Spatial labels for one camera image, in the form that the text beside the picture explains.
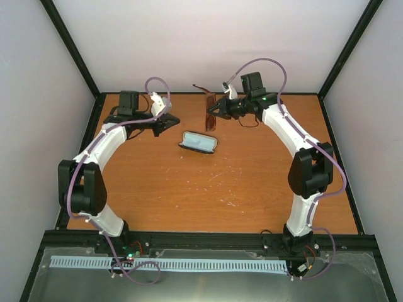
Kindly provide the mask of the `brown translucent sunglasses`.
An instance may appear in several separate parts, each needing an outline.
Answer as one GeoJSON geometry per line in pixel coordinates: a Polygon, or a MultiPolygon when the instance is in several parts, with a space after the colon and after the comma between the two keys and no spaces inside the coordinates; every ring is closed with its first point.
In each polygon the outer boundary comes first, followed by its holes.
{"type": "Polygon", "coordinates": [[[192,86],[200,89],[205,94],[205,132],[215,131],[216,117],[209,113],[209,108],[216,103],[216,94],[196,84],[192,84],[192,86]]]}

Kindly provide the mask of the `black checkered glasses case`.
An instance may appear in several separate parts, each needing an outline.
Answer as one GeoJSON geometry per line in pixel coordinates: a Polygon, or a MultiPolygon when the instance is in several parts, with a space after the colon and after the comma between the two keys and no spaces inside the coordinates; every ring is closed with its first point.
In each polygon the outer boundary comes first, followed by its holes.
{"type": "Polygon", "coordinates": [[[210,135],[185,131],[182,136],[182,141],[179,142],[178,145],[181,148],[194,152],[213,154],[218,145],[218,140],[210,135]]]}

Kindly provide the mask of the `light blue cleaning cloth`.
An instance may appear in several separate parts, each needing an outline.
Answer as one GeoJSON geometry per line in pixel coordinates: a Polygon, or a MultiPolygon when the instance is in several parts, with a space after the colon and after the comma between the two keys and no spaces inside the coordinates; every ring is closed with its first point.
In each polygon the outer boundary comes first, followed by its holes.
{"type": "Polygon", "coordinates": [[[187,131],[183,135],[182,144],[185,147],[195,148],[205,152],[213,152],[218,144],[218,141],[216,138],[208,135],[187,131]]]}

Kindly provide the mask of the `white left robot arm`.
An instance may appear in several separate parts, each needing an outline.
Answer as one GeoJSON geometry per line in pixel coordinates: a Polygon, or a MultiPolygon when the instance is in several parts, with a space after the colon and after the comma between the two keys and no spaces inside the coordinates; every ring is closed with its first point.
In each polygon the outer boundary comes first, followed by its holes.
{"type": "Polygon", "coordinates": [[[136,91],[122,91],[118,106],[104,119],[99,133],[89,145],[72,160],[62,160],[58,166],[60,205],[72,219],[83,218],[100,234],[109,236],[109,246],[120,254],[130,248],[131,238],[124,233],[127,222],[107,204],[103,170],[133,131],[151,130],[158,137],[180,122],[179,118],[169,114],[169,97],[151,92],[150,108],[141,111],[139,96],[136,91]]]}

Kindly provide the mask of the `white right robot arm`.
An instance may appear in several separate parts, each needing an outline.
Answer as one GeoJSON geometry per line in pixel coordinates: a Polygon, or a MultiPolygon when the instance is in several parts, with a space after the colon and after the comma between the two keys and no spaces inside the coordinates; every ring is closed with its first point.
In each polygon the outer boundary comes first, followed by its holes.
{"type": "Polygon", "coordinates": [[[289,255],[302,250],[312,239],[312,222],[318,199],[333,181],[333,147],[309,135],[287,110],[279,94],[268,93],[258,72],[241,77],[244,96],[230,82],[223,82],[224,96],[207,111],[226,120],[245,115],[273,130],[292,156],[288,185],[293,192],[290,217],[283,227],[283,248],[289,255]]]}

